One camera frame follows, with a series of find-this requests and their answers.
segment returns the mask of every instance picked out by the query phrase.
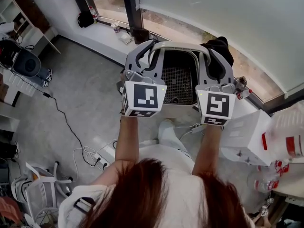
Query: white box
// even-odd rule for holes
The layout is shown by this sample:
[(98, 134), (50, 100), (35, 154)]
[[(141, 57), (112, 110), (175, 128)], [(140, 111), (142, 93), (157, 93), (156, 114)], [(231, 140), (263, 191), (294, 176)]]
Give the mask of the white box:
[(167, 86), (126, 81), (123, 87), (123, 107), (126, 116), (152, 117), (161, 109)]
[(225, 126), (231, 119), (236, 95), (223, 92), (197, 90), (201, 123)]
[(232, 161), (269, 166), (273, 160), (264, 150), (262, 134), (270, 122), (270, 116), (263, 110), (230, 120), (219, 144), (225, 148), (222, 151), (224, 156)]

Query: wire mesh basket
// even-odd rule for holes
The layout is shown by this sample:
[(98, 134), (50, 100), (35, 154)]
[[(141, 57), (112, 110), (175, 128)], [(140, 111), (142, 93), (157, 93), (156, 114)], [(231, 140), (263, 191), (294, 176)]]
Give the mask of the wire mesh basket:
[(165, 104), (192, 105), (197, 101), (198, 84), (196, 62), (188, 52), (165, 51), (161, 77), (167, 86)]

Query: shoe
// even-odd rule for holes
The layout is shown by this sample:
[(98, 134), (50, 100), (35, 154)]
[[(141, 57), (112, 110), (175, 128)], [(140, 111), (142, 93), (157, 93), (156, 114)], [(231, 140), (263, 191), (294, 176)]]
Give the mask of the shoe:
[(49, 85), (49, 82), (48, 81), (44, 81), (43, 86), (41, 86), (41, 88), (48, 87), (48, 85)]
[(19, 153), (20, 153), (20, 147), (17, 141), (14, 142), (14, 145), (16, 146), (16, 153), (15, 153), (15, 157), (18, 158), (19, 157)]
[(46, 78), (46, 80), (48, 81), (48, 82), (51, 82), (52, 81), (52, 76), (47, 76), (47, 78)]
[(48, 72), (49, 72), (49, 75), (47, 76), (46, 80), (47, 80), (48, 82), (50, 82), (50, 81), (52, 80), (53, 70), (50, 69), (50, 68), (48, 68), (47, 70), (48, 70)]

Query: gray floor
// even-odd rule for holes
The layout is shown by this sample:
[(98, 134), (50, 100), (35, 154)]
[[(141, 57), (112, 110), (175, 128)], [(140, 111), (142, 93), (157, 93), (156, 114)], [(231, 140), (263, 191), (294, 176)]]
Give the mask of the gray floor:
[[(121, 97), (116, 90), (116, 82), (122, 68), (66, 39), (60, 38), (55, 45), (61, 54), (50, 51), (42, 59), (44, 67), (53, 69), (53, 80), (45, 91), (57, 99), (59, 109), (66, 113), (83, 145), (98, 150), (118, 136)], [(56, 110), (55, 101), (40, 92), (33, 97), (21, 94), (16, 107), (23, 115), (14, 134), (14, 140), (21, 147), (21, 168), (25, 169), (25, 161), (45, 167), (59, 161), (60, 171), (76, 179), (73, 150), (80, 145), (63, 115)], [(162, 120), (161, 116), (140, 119), (140, 141), (156, 139)], [(199, 121), (198, 113), (193, 111), (177, 119), (176, 124), (189, 126)], [(186, 131), (178, 129), (176, 133), (181, 136)], [(194, 158), (200, 140), (200, 133), (188, 134), (182, 140)], [(79, 169), (75, 185), (89, 184), (100, 174), (97, 167), (92, 168), (82, 160), (80, 150), (75, 151), (75, 160)], [(219, 176), (235, 184), (247, 212), (256, 211), (265, 197), (247, 187), (247, 176), (253, 168), (226, 159), (220, 159), (218, 163)]]

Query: long brown hair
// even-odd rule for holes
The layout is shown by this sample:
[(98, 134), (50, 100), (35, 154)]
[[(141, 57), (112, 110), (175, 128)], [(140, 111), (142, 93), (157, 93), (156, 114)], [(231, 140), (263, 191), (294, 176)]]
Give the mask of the long brown hair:
[[(158, 160), (144, 159), (118, 173), (112, 193), (91, 209), (80, 228), (154, 228), (158, 227), (166, 207), (168, 190), (165, 167)], [(236, 188), (224, 184), (210, 173), (199, 175), (205, 186), (208, 211), (198, 210), (203, 228), (247, 228)]]
[(104, 195), (80, 227), (157, 227), (167, 198), (165, 167), (160, 161), (144, 159), (118, 175), (113, 193)]

